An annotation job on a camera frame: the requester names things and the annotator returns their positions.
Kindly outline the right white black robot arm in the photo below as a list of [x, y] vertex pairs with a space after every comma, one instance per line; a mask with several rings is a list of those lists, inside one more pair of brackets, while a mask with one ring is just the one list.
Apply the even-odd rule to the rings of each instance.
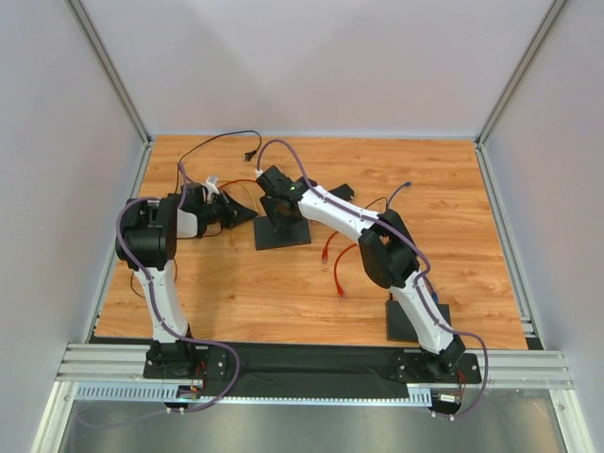
[[275, 165], [257, 170], [256, 181], [264, 191], [260, 202], [274, 227], [306, 219], [354, 241], [365, 274], [389, 291], [410, 321], [430, 372], [453, 371], [465, 346], [437, 308], [420, 274], [419, 250], [396, 212], [363, 209], [304, 176], [293, 181]]

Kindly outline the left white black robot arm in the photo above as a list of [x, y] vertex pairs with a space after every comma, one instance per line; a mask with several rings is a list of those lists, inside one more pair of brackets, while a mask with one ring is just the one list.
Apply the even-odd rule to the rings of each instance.
[[116, 220], [115, 249], [141, 284], [152, 319], [146, 378], [200, 378], [206, 360], [178, 301], [177, 241], [201, 239], [210, 226], [232, 229], [257, 216], [211, 183], [128, 200]]

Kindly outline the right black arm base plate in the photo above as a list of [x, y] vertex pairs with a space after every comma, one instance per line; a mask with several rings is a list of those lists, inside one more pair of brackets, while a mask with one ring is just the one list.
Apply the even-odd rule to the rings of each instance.
[[464, 353], [456, 361], [445, 361], [422, 349], [401, 349], [394, 353], [394, 371], [404, 383], [479, 384], [482, 374], [475, 354]]

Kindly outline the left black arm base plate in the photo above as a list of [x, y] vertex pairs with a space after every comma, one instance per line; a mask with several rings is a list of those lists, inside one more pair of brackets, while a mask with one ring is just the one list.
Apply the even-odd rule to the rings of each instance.
[[235, 371], [231, 355], [217, 346], [153, 344], [146, 352], [143, 376], [149, 379], [225, 380]]

